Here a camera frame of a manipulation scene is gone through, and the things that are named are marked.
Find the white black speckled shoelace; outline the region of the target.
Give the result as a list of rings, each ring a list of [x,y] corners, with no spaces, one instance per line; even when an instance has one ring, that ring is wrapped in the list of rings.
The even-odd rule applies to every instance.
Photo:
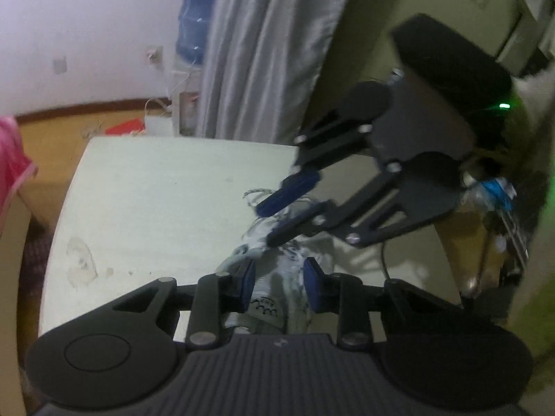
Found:
[[[274,230],[320,203],[312,196],[300,196],[295,201],[284,204],[279,198],[273,197],[274,193],[272,189],[263,188],[251,189],[244,193],[243,199],[254,211],[255,219],[233,253],[253,253],[255,257],[272,253],[279,260],[296,265],[297,268],[300,268],[308,257],[314,257],[324,272],[331,273],[335,269],[334,247],[333,241],[326,234],[314,237],[297,235],[277,247],[268,246],[267,238]]]

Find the white mint sneaker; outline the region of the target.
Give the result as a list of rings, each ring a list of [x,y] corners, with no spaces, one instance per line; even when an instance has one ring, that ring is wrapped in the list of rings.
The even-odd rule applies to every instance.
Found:
[[[313,316],[304,286],[303,264],[314,258],[323,272],[335,269],[334,244],[325,233],[299,236],[270,248],[266,237],[281,223],[292,220],[318,200],[304,196],[278,213],[258,216],[243,234],[242,243],[217,268],[231,272],[242,260],[255,262],[255,285],[247,311],[222,314],[226,331],[240,334],[302,334],[309,331]]]

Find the black tracker box green light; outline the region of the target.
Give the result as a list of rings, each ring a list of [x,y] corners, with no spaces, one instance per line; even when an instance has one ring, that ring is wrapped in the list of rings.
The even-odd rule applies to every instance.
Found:
[[[390,31],[403,65],[469,121],[502,124],[513,82],[494,57],[431,16],[418,13]]]

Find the cluttered side table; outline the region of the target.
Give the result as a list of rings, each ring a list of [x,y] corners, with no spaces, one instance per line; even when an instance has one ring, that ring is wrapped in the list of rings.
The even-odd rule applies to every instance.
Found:
[[[455,211],[435,224],[463,297],[519,284],[529,253],[515,198],[516,190],[504,177],[478,180],[465,173]]]

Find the white water dispenser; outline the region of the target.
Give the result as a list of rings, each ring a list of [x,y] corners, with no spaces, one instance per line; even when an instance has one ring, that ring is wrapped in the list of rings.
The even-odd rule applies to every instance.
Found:
[[[198,121],[201,68],[176,61],[172,70],[171,121],[176,135],[192,136]]]

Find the grey curtain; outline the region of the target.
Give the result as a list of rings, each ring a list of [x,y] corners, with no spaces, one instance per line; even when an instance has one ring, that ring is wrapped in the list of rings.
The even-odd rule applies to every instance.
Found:
[[[349,0],[215,0],[195,134],[289,145]]]

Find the red gift box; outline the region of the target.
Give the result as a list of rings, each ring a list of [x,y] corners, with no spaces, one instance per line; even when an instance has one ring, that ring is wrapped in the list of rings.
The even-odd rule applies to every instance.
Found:
[[[145,132],[145,123],[142,118],[134,118],[110,127],[104,131],[110,136],[140,135]]]

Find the blue water bottle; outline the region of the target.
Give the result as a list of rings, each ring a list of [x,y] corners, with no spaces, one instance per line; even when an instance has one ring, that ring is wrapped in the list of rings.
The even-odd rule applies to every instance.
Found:
[[[176,54],[196,67],[203,63],[214,3],[215,0],[181,0]]]

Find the white wall socket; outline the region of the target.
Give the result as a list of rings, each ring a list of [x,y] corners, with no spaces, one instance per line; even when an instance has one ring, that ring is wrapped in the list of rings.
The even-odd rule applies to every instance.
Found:
[[[163,47],[150,46],[146,50],[147,61],[150,65],[158,66],[163,63]]]

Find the white wall switch plate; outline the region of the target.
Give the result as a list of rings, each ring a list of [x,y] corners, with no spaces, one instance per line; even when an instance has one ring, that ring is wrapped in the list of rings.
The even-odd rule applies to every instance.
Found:
[[[53,71],[54,74],[60,75],[66,73],[68,70],[67,58],[57,57],[53,59]]]

